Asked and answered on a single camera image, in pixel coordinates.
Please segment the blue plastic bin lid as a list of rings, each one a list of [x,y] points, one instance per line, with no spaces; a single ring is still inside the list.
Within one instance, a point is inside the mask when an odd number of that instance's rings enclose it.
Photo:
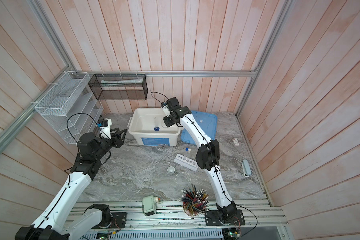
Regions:
[[[199,111],[192,111],[192,114],[201,129],[214,140],[216,138],[218,117],[214,114]],[[187,144],[196,144],[186,129],[182,130],[181,140]]]

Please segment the blue capped test tube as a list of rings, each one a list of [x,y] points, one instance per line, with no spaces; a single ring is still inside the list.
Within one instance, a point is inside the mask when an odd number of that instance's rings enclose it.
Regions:
[[[185,160],[189,159],[189,148],[186,148],[184,157],[185,157]]]

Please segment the small glass dish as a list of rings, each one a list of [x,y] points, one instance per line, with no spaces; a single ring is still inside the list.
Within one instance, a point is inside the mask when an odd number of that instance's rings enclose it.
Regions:
[[[169,167],[167,168],[167,172],[168,172],[169,174],[173,174],[175,171],[176,171],[176,169],[175,169],[173,166],[169,166]]]

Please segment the large clear petri dish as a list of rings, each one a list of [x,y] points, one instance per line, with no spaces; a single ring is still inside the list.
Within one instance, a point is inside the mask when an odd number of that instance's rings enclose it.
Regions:
[[[176,184],[181,187],[187,187],[191,182],[191,177],[186,172],[179,172],[175,177]]]

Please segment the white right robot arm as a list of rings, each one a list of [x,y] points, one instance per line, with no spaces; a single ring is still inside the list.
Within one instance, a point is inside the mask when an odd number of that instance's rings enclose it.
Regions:
[[[196,162],[207,174],[213,187],[217,212],[214,214],[223,224],[227,224],[237,213],[237,207],[223,180],[220,170],[220,144],[213,140],[199,126],[191,110],[182,107],[177,98],[173,97],[161,103],[165,113],[163,117],[167,127],[182,126],[191,135],[198,147]]]

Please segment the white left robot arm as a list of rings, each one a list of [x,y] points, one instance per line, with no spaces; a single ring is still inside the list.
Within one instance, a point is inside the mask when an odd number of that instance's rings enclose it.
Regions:
[[[112,148],[120,148],[127,130],[111,129],[110,134],[100,137],[94,133],[82,135],[77,142],[78,153],[61,190],[43,213],[29,226],[21,227],[17,240],[78,240],[93,227],[109,229],[113,224],[110,207],[93,204],[69,226],[64,224],[79,196],[91,183],[103,165],[101,159]]]

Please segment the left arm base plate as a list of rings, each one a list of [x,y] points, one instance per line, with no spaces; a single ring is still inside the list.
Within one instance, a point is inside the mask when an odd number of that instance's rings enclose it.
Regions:
[[[126,226],[127,212],[114,212],[106,214],[106,228],[124,229]]]

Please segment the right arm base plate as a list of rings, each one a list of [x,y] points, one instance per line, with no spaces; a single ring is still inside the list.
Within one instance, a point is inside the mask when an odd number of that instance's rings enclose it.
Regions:
[[[218,210],[207,210],[204,215],[207,226],[244,226],[246,224],[241,210],[236,210],[231,217]]]

